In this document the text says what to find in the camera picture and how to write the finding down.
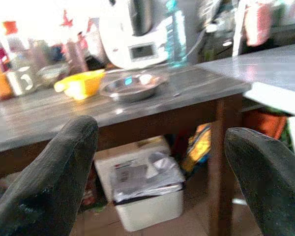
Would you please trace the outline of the clear blue water bottle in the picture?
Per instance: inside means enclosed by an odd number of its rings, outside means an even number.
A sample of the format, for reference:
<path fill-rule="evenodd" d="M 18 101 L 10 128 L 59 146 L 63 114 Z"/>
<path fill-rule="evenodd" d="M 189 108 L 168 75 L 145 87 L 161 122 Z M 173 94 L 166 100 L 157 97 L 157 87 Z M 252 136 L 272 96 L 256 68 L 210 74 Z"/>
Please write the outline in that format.
<path fill-rule="evenodd" d="M 170 67 L 185 66 L 187 62 L 185 17 L 177 5 L 177 0 L 168 0 L 165 6 L 167 20 L 167 42 L 165 48 L 168 54 L 167 61 Z"/>

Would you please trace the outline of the yellow plastic jug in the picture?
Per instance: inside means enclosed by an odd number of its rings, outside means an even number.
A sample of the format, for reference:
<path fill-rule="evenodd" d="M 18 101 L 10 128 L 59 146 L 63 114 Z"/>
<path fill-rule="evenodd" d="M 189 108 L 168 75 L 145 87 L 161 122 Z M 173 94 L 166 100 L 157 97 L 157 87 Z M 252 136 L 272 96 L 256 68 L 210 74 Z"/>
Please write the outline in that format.
<path fill-rule="evenodd" d="M 56 92 L 64 92 L 74 100 L 84 100 L 97 93 L 104 76 L 104 69 L 71 75 L 56 82 L 54 89 Z"/>

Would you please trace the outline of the stainless steel bowl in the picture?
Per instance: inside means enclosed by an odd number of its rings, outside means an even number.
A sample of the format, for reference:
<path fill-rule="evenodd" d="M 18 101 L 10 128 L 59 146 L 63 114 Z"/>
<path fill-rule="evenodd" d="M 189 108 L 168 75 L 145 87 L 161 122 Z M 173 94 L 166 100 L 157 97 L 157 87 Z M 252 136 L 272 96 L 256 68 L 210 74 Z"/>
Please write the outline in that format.
<path fill-rule="evenodd" d="M 166 76 L 155 74 L 131 75 L 103 85 L 100 94 L 118 102 L 141 101 L 155 95 L 167 80 Z"/>

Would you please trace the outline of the white plastic waste bin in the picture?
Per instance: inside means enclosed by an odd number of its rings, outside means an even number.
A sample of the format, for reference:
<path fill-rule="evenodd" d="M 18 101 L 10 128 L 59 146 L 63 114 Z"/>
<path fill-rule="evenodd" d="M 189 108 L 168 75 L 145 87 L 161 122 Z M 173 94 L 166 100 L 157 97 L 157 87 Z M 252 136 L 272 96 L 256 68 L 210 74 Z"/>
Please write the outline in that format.
<path fill-rule="evenodd" d="M 182 215 L 185 177 L 167 154 L 157 151 L 114 165 L 110 183 L 113 204 L 128 232 Z"/>

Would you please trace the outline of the white cardboard box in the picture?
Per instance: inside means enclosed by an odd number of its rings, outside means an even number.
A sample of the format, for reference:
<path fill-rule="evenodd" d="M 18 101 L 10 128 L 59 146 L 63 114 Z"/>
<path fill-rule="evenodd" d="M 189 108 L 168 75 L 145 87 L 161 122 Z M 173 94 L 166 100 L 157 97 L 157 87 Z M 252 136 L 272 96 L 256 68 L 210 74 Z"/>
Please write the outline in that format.
<path fill-rule="evenodd" d="M 147 165 L 147 177 L 152 177 L 156 175 L 156 170 L 148 163 L 148 157 L 155 152 L 171 154 L 170 147 L 163 136 L 114 147 L 95 154 L 94 164 L 108 202 L 112 201 L 110 173 L 113 167 L 124 162 L 130 162 L 133 165 Z"/>

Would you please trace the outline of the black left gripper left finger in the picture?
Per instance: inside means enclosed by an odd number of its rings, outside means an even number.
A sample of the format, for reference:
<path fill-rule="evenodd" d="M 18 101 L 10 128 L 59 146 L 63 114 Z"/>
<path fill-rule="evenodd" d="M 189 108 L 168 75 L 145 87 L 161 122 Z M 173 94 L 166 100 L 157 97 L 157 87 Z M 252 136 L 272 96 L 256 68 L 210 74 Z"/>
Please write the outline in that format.
<path fill-rule="evenodd" d="M 97 141 L 93 117 L 70 120 L 0 198 L 0 236 L 69 236 Z"/>

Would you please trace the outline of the red capped clear bottle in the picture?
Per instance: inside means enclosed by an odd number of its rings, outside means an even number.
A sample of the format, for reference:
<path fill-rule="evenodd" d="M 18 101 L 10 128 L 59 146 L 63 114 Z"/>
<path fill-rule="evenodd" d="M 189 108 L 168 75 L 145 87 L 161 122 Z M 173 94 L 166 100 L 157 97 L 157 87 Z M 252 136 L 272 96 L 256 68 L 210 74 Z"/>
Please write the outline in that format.
<path fill-rule="evenodd" d="M 1 43 L 8 54 L 14 70 L 30 66 L 29 43 L 18 30 L 16 21 L 2 22 L 3 37 Z"/>

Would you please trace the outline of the yellow printed bag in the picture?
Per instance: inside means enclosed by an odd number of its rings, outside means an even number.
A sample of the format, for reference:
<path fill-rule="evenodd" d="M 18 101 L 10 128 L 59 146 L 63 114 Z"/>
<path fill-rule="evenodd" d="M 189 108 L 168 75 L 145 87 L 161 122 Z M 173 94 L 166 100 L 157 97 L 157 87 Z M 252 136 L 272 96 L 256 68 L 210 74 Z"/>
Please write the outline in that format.
<path fill-rule="evenodd" d="M 181 162 L 182 170 L 190 175 L 196 167 L 207 162 L 211 149 L 211 123 L 199 125 L 188 140 L 188 148 Z"/>

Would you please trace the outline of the dark wooden table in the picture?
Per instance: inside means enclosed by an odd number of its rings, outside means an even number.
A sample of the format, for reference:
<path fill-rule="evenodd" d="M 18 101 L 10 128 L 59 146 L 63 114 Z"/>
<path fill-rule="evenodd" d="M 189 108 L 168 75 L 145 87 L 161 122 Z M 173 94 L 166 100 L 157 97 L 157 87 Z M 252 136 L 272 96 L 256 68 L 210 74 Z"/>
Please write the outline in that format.
<path fill-rule="evenodd" d="M 0 177 L 29 165 L 68 120 L 94 117 L 98 149 L 105 150 L 210 122 L 210 236 L 231 236 L 234 175 L 224 154 L 224 135 L 241 123 L 248 82 L 204 70 L 200 65 L 155 69 L 168 79 L 145 100 L 116 102 L 101 95 L 75 101 L 53 89 L 0 102 Z"/>

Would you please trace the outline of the white kitchen food processor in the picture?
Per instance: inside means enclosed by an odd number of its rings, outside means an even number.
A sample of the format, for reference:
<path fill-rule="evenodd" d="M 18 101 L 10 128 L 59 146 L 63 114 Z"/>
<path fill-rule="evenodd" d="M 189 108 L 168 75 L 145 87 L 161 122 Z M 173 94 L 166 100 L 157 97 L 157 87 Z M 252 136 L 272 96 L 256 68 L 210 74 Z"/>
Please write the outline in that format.
<path fill-rule="evenodd" d="M 102 0 L 99 31 L 105 53 L 119 68 L 167 60 L 165 0 Z"/>

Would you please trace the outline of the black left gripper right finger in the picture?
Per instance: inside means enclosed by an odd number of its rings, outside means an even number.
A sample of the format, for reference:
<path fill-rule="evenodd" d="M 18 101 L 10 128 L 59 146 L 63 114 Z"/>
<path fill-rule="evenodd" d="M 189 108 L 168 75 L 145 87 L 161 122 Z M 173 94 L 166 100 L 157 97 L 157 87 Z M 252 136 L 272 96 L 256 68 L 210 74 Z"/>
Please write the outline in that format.
<path fill-rule="evenodd" d="M 264 236 L 295 236 L 295 155 L 255 130 L 226 131 L 224 148 L 243 196 Z"/>

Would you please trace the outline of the pink hanging towel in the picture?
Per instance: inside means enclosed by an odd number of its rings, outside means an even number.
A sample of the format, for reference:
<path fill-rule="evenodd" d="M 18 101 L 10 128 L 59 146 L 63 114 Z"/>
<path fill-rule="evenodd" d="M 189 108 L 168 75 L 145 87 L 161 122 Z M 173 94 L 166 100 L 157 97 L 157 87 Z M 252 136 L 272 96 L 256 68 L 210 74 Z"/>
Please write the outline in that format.
<path fill-rule="evenodd" d="M 271 2 L 272 0 L 248 0 L 244 18 L 247 46 L 257 47 L 269 39 Z"/>

